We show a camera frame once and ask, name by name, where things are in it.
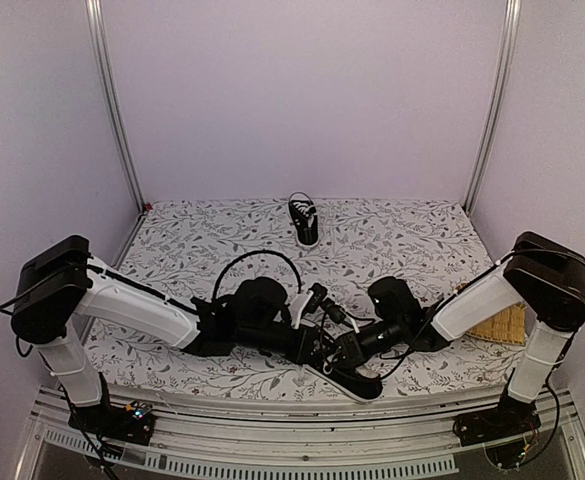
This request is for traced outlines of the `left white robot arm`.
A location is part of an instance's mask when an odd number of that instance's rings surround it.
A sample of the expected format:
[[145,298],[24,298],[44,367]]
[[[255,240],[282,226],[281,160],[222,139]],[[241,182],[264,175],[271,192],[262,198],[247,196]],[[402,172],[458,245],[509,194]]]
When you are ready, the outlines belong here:
[[16,339],[43,358],[83,419],[110,434],[121,415],[107,401],[103,375],[69,332],[72,316],[101,318],[196,357],[226,356],[237,346],[274,352],[328,377],[328,337],[301,322],[308,302],[304,293],[289,301],[277,282],[258,277],[234,294],[185,305],[110,268],[90,253],[86,238],[71,235],[23,265],[16,294],[0,313]]

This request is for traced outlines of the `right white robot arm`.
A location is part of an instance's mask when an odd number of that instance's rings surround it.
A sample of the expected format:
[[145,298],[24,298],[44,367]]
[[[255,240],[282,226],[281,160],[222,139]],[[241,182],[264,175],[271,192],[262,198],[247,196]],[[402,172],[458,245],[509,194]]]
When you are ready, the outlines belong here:
[[497,327],[508,342],[523,338],[507,400],[488,421],[496,435],[509,436],[526,422],[526,405],[585,323],[585,257],[528,231],[502,259],[428,308],[397,277],[377,280],[368,296],[379,321],[335,340],[328,360],[341,372],[400,343],[411,352],[436,352],[482,325]]

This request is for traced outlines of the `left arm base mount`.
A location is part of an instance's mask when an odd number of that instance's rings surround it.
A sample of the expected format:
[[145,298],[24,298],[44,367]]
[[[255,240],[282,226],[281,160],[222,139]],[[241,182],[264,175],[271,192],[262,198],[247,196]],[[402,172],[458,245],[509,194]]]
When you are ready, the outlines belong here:
[[154,433],[156,416],[110,404],[73,407],[69,426],[97,437],[148,446]]

